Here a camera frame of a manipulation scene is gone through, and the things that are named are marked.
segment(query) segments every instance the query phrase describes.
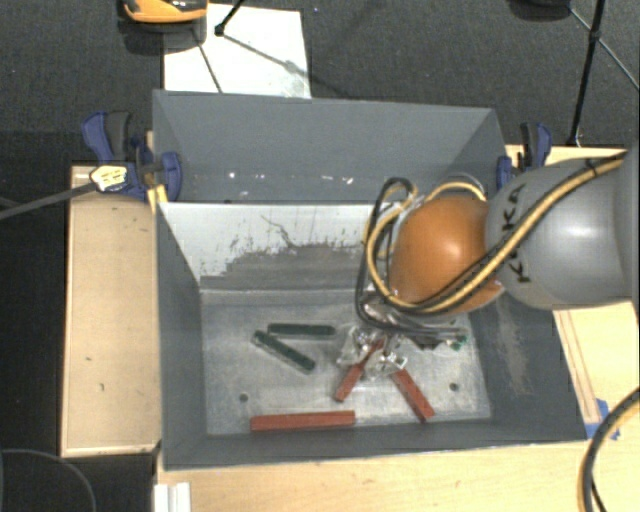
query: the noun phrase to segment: black cable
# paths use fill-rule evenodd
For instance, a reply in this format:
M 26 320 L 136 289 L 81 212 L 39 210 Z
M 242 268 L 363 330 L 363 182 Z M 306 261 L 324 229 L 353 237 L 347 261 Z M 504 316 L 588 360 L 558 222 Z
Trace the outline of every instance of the black cable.
M 591 494 L 593 495 L 593 499 L 596 500 L 598 510 L 600 510 L 600 512 L 607 512 L 607 508 L 604 506 L 602 498 L 600 497 L 600 493 L 598 492 L 598 488 L 596 487 L 595 480 L 591 482 Z
M 84 473 L 82 473 L 82 471 L 80 471 L 77 467 L 75 467 L 69 461 L 66 461 L 63 458 L 58 457 L 56 455 L 51 455 L 50 453 L 40 452 L 40 451 L 37 451 L 37 450 L 29 450 L 29 449 L 17 448 L 17 449 L 9 449 L 9 450 L 0 449 L 0 512 L 2 512 L 2 498 L 3 498 L 3 496 L 2 496 L 2 491 L 3 491 L 2 453 L 3 452 L 6 455 L 30 455 L 32 457 L 40 457 L 40 458 L 49 460 L 51 462 L 55 462 L 56 464 L 59 464 L 61 467 L 67 468 L 84 485 L 84 488 L 86 489 L 87 495 L 89 496 L 89 500 L 91 502 L 91 511 L 92 512 L 97 512 L 98 511 L 98 506 L 96 504 L 96 496 L 93 493 L 93 488 L 91 487 L 91 484 L 89 483 L 89 480 L 84 475 Z
M 13 217 L 14 215 L 20 215 L 21 213 L 37 210 L 38 208 L 42 208 L 43 206 L 49 206 L 52 204 L 60 203 L 62 201 L 67 201 L 74 197 L 87 194 L 88 192 L 95 192 L 95 190 L 96 186 L 93 182 L 91 182 L 85 185 L 81 185 L 80 187 L 75 187 L 70 190 L 65 190 L 64 192 L 58 192 L 57 194 L 43 197 L 42 199 L 36 199 L 35 201 L 31 201 L 30 203 L 14 206 L 12 208 L 0 211 L 0 221 L 8 219 L 9 217 Z
M 584 20 L 584 18 L 582 16 L 580 16 L 580 14 L 569 8 L 569 12 L 574 16 L 574 18 L 576 18 L 580 24 L 586 28 L 587 30 L 591 30 L 591 26 Z M 638 84 L 638 82 L 636 81 L 636 79 L 633 77 L 633 75 L 631 74 L 631 71 L 629 71 L 629 69 L 622 63 L 622 61 L 618 58 L 618 56 L 613 52 L 613 50 L 609 47 L 609 45 L 607 43 L 604 42 L 603 39 L 598 39 L 598 44 L 602 47 L 602 49 L 607 52 L 607 54 L 609 55 L 609 57 L 611 57 L 613 59 L 613 61 L 616 63 L 616 65 L 618 66 L 618 68 L 620 68 L 620 71 L 622 71 L 622 73 L 624 74 L 624 76 L 626 76 L 629 81 L 631 82 L 631 84 L 636 88 L 636 90 L 638 92 L 640 92 L 640 85 Z
M 211 79 L 213 80 L 213 83 L 216 86 L 216 90 L 222 94 L 222 88 L 220 87 L 220 82 L 218 82 L 218 79 L 216 78 L 216 74 L 213 72 L 213 68 L 211 67 L 211 63 L 209 62 L 209 58 L 207 57 L 207 53 L 204 51 L 204 48 L 202 47 L 202 43 L 198 39 L 198 36 L 196 35 L 196 32 L 193 28 L 191 29 L 191 34 L 193 35 L 193 40 L 198 45 L 198 49 L 200 50 L 200 54 L 204 59 L 204 63 L 207 65 L 207 69 L 209 70 Z
M 407 180 L 406 178 L 390 178 L 385 182 L 380 190 L 378 197 L 376 198 L 375 204 L 369 216 L 369 225 L 368 230 L 364 237 L 365 247 L 367 241 L 371 238 L 371 233 L 378 222 L 378 218 L 380 214 L 384 211 L 382 208 L 382 203 L 385 199 L 385 195 L 389 191 L 389 189 L 395 185 L 402 185 L 405 192 L 409 192 L 413 188 L 413 184 Z M 379 249 L 382 239 L 377 241 L 377 248 Z M 362 258 L 360 259 L 360 267 L 358 269 L 357 279 L 356 279 L 356 287 L 354 294 L 354 306 L 356 310 L 356 314 L 360 320 L 371 326 L 381 330 L 385 330 L 391 334 L 403 334 L 405 336 L 425 336 L 425 335 L 435 335 L 440 332 L 440 329 L 437 327 L 427 327 L 427 326 L 416 326 L 415 328 L 407 328 L 399 325 L 394 325 L 388 322 L 382 322 L 377 318 L 372 317 L 367 313 L 364 308 L 364 303 L 362 298 L 364 296 L 364 288 L 365 283 L 368 278 L 368 269 L 367 269 L 367 259 L 366 259 L 366 250 L 363 251 Z
M 596 455 L 604 441 L 609 436 L 610 431 L 616 428 L 620 418 L 622 418 L 622 416 L 629 411 L 634 404 L 637 404 L 639 400 L 640 388 L 636 388 L 618 405 L 616 405 L 609 414 L 607 414 L 591 438 L 591 444 L 589 444 L 587 453 L 584 456 L 582 467 L 580 468 L 580 497 L 586 512 L 594 512 L 591 494 L 595 487 L 593 483 L 593 466 L 596 462 Z

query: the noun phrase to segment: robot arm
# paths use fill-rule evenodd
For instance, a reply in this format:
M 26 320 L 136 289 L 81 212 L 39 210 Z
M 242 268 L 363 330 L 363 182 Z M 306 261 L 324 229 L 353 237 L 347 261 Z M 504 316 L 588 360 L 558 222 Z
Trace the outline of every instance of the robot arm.
M 487 247 L 524 212 L 581 169 L 571 160 L 518 176 L 493 198 Z M 497 273 L 506 291 L 537 308 L 565 309 L 631 299 L 638 311 L 638 145 L 619 168 L 555 203 Z
M 405 199 L 383 209 L 398 191 Z M 372 325 L 395 329 L 395 317 L 433 328 L 505 290 L 544 309 L 631 299 L 637 314 L 637 144 L 624 159 L 524 173 L 491 201 L 460 182 L 416 196 L 413 184 L 392 179 L 369 219 L 356 308 Z

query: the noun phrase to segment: cable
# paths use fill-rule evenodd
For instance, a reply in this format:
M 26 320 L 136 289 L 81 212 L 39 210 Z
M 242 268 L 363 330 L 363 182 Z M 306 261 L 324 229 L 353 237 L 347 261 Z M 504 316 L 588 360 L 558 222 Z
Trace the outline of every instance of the cable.
M 617 169 L 622 163 L 619 155 L 603 159 L 597 166 L 587 164 L 587 167 L 570 175 L 552 188 L 545 196 L 538 200 L 516 223 L 514 230 L 505 235 L 485 257 L 491 256 L 481 265 L 475 265 L 468 272 L 461 274 L 450 285 L 445 287 L 444 295 L 438 292 L 425 301 L 414 304 L 403 301 L 393 295 L 380 278 L 375 266 L 375 246 L 387 223 L 395 222 L 401 211 L 407 208 L 405 203 L 384 217 L 369 230 L 365 244 L 365 258 L 371 280 L 376 291 L 385 301 L 404 312 L 415 312 L 423 315 L 444 314 L 464 302 L 481 287 L 495 272 L 499 270 L 514 249 L 525 239 L 528 233 L 542 220 L 543 216 L 562 198 L 576 190 L 581 185 Z
M 424 200 L 425 203 L 427 201 L 431 201 L 435 199 L 436 196 L 440 195 L 441 192 L 446 190 L 454 190 L 454 189 L 464 189 L 473 193 L 480 201 L 486 202 L 487 198 L 484 194 L 484 191 L 478 188 L 476 185 L 472 185 L 471 183 L 465 183 L 464 181 L 452 181 L 449 183 L 443 183 L 442 185 L 436 187 Z
M 485 187 L 482 184 L 482 182 L 478 178 L 476 178 L 473 174 L 469 174 L 468 172 L 458 171 L 458 172 L 449 174 L 447 175 L 446 181 L 460 181 L 460 179 L 465 179 L 470 181 L 471 183 L 476 185 L 476 187 L 478 187 L 478 190 L 482 192 L 483 196 L 485 197 L 487 196 L 487 191 L 485 190 Z
M 16 449 L 9 449 L 9 450 L 0 449 L 0 512 L 2 512 L 2 490 L 4 486 L 3 485 L 4 480 L 2 479 L 2 476 L 3 476 L 2 475 L 2 454 L 3 453 L 5 455 L 31 455 L 34 457 L 41 457 L 43 459 L 47 459 L 49 461 L 52 461 L 61 465 L 62 467 L 67 468 L 69 471 L 71 471 L 74 475 L 78 477 L 78 479 L 82 482 L 85 489 L 87 490 L 87 494 L 89 495 L 89 499 L 91 501 L 91 511 L 92 512 L 98 511 L 98 506 L 96 504 L 96 496 L 93 493 L 91 484 L 89 483 L 89 480 L 87 479 L 87 477 L 84 476 L 82 471 L 80 471 L 77 467 L 75 467 L 69 461 L 66 461 L 63 458 L 58 457 L 56 455 L 51 455 L 50 453 L 40 452 L 37 450 L 16 448 Z
M 587 30 L 591 30 L 591 25 L 589 25 L 582 16 L 580 16 L 580 14 L 578 14 L 577 11 L 569 8 L 569 12 L 581 23 L 581 25 L 586 28 Z M 636 81 L 636 79 L 633 77 L 633 75 L 631 74 L 631 72 L 627 69 L 627 67 L 622 63 L 622 61 L 618 58 L 618 56 L 613 52 L 613 50 L 609 47 L 609 45 L 607 43 L 605 43 L 602 39 L 598 39 L 598 44 L 602 47 L 602 49 L 607 52 L 609 54 L 609 57 L 611 57 L 613 59 L 613 61 L 616 63 L 616 65 L 618 66 L 618 68 L 620 68 L 620 70 L 622 71 L 622 73 L 624 73 L 624 76 L 626 76 L 629 81 L 633 84 L 633 86 L 636 88 L 636 90 L 638 92 L 640 92 L 640 85 L 638 84 L 638 82 Z
M 375 205 L 367 221 L 365 233 L 363 235 L 363 244 L 366 244 L 367 238 L 370 236 L 371 230 L 373 229 L 373 226 L 378 222 L 380 216 L 382 214 L 386 214 L 392 208 L 392 206 L 383 207 L 383 202 L 386 201 L 391 195 L 399 191 L 404 191 L 405 194 L 407 194 L 407 199 L 405 200 L 405 202 L 411 203 L 410 208 L 415 203 L 417 189 L 410 181 L 403 178 L 392 178 L 388 180 L 383 185 L 382 190 L 378 194 L 378 198 L 375 201 Z M 392 228 L 393 224 L 389 223 L 387 228 L 389 234 L 391 233 Z M 382 239 L 377 244 L 377 250 L 379 250 L 381 242 Z M 420 324 L 416 321 L 410 320 L 404 315 L 398 316 L 397 311 L 392 311 L 392 313 L 396 315 L 396 318 L 394 318 L 393 320 L 396 322 L 402 322 L 404 325 L 393 323 L 393 321 L 383 322 L 379 318 L 370 315 L 367 312 L 365 306 L 366 296 L 364 287 L 367 281 L 367 277 L 367 264 L 363 252 L 363 256 L 360 260 L 360 267 L 358 269 L 354 303 L 358 317 L 365 324 L 376 327 L 378 329 L 383 329 L 386 332 L 392 334 L 401 334 L 407 337 L 429 337 L 436 341 L 444 341 L 451 338 L 461 339 L 464 336 L 468 335 L 468 331 L 466 328 L 454 327 L 450 324 Z
M 35 201 L 31 201 L 30 203 L 13 206 L 12 208 L 0 211 L 0 220 L 8 219 L 9 217 L 13 217 L 14 215 L 20 215 L 21 213 L 30 212 L 32 210 L 37 210 L 38 208 L 42 208 L 44 206 L 67 201 L 74 197 L 81 196 L 82 194 L 87 194 L 88 192 L 95 192 L 95 190 L 96 186 L 93 182 L 91 182 L 79 187 L 65 190 L 63 192 L 58 192 L 57 194 L 43 197 L 42 199 L 36 199 Z
M 631 410 L 634 405 L 637 405 L 639 400 L 640 388 L 636 388 L 604 418 L 593 435 L 591 444 L 589 444 L 587 453 L 585 453 L 580 466 L 578 500 L 582 512 L 593 512 L 594 510 L 591 493 L 593 493 L 593 489 L 595 489 L 595 484 L 593 483 L 593 466 L 598 450 L 602 446 L 602 443 L 609 437 L 610 433 L 624 423 L 626 419 L 625 414 Z
M 591 482 L 591 494 L 593 495 L 593 499 L 596 500 L 596 505 L 598 506 L 598 510 L 600 512 L 607 512 L 607 508 L 604 506 L 604 503 L 602 502 L 602 498 L 600 497 L 600 493 L 598 492 L 598 488 L 596 487 L 595 481 Z
M 222 88 L 220 87 L 220 82 L 218 82 L 218 79 L 216 78 L 216 75 L 213 72 L 213 68 L 211 67 L 211 63 L 209 62 L 209 58 L 207 57 L 207 54 L 204 51 L 204 48 L 202 47 L 202 43 L 198 39 L 198 36 L 196 36 L 196 32 L 195 32 L 195 30 L 193 28 L 191 29 L 191 34 L 193 35 L 193 40 L 198 45 L 198 49 L 200 50 L 200 54 L 202 55 L 202 58 L 204 59 L 204 63 L 207 65 L 207 69 L 209 70 L 209 74 L 211 75 L 211 79 L 213 80 L 213 83 L 216 86 L 217 91 L 220 94 L 222 94 Z

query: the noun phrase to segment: black stand leg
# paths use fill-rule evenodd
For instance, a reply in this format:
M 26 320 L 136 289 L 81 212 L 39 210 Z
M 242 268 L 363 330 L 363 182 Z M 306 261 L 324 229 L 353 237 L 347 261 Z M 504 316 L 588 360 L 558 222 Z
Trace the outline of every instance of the black stand leg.
M 215 35 L 217 35 L 218 37 L 222 37 L 224 35 L 224 28 L 227 26 L 227 23 L 231 21 L 231 18 L 233 18 L 233 15 L 238 11 L 238 9 L 240 9 L 240 6 L 244 3 L 244 1 L 245 0 L 238 0 L 229 11 L 229 14 L 227 14 L 227 16 L 222 20 L 222 22 L 216 25 L 213 30 L 213 33 Z
M 11 199 L 6 199 L 4 197 L 0 197 L 0 207 L 1 208 L 13 208 L 14 206 L 20 206 L 20 203 L 16 203 Z
M 582 80 L 580 81 L 580 92 L 578 93 L 578 101 L 576 102 L 576 110 L 573 114 L 573 125 L 571 126 L 571 135 L 567 139 L 568 146 L 578 145 L 578 129 L 580 127 L 580 118 L 582 116 L 582 107 L 584 106 L 584 97 L 587 93 L 587 85 L 589 84 L 589 75 L 591 74 L 591 64 L 593 64 L 593 54 L 596 45 L 600 40 L 600 22 L 604 13 L 605 0 L 598 0 L 596 11 L 593 15 L 591 30 L 589 31 L 589 46 L 587 47 L 587 57 L 584 61 L 582 69 Z

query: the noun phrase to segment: metal plate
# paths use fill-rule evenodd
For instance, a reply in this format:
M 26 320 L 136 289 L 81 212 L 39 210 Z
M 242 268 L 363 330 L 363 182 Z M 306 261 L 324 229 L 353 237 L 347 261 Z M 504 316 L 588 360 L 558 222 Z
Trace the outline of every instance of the metal plate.
M 283 261 L 288 264 L 290 257 Z M 263 271 L 274 275 L 279 266 L 274 256 Z M 344 403 L 333 400 L 346 373 L 336 365 L 341 336 L 285 340 L 316 362 L 310 374 L 251 343 L 256 330 L 273 322 L 355 322 L 352 289 L 204 290 L 200 297 L 209 435 L 248 433 L 249 418 L 261 414 L 354 409 L 358 426 L 418 421 L 388 378 L 361 380 Z M 458 321 L 470 327 L 466 317 Z M 431 421 L 490 416 L 473 337 L 459 351 L 445 344 L 420 350 L 407 342 L 398 352 L 408 358 L 408 371 L 436 411 Z

